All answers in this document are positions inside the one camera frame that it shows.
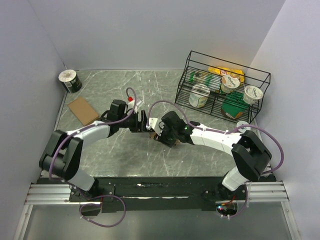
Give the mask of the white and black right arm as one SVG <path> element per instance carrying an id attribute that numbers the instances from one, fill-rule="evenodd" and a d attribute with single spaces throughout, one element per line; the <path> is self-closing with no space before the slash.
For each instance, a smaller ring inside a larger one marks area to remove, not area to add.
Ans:
<path id="1" fill-rule="evenodd" d="M 251 130 L 224 133 L 199 122 L 188 124 L 174 111 L 158 119 L 155 126 L 159 128 L 155 131 L 156 139 L 169 147 L 179 141 L 209 147 L 233 157 L 235 167 L 226 173 L 218 187 L 219 195 L 226 200 L 244 183 L 259 180 L 272 158 L 271 152 Z"/>

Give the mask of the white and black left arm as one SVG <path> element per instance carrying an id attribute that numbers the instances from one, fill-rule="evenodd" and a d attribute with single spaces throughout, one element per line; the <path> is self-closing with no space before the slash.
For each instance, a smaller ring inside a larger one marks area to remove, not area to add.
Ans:
<path id="1" fill-rule="evenodd" d="M 113 100 L 110 108 L 87 126 L 71 131 L 55 130 L 40 157 L 39 167 L 81 189 L 87 201 L 94 201 L 100 191 L 99 180 L 80 168 L 83 149 L 111 137 L 119 129 L 129 129 L 132 133 L 147 131 L 146 112 L 138 112 L 142 100 L 131 97 L 128 100 Z"/>

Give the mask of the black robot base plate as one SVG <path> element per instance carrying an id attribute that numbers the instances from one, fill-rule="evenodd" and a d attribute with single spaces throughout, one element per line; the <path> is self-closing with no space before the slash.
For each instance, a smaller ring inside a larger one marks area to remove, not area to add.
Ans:
<path id="1" fill-rule="evenodd" d="M 248 200 L 241 184 L 228 190 L 218 176 L 194 177 L 98 177 L 92 190 L 69 187 L 67 201 L 79 203 L 85 216 L 118 211 L 197 210 L 216 211 L 222 201 Z"/>

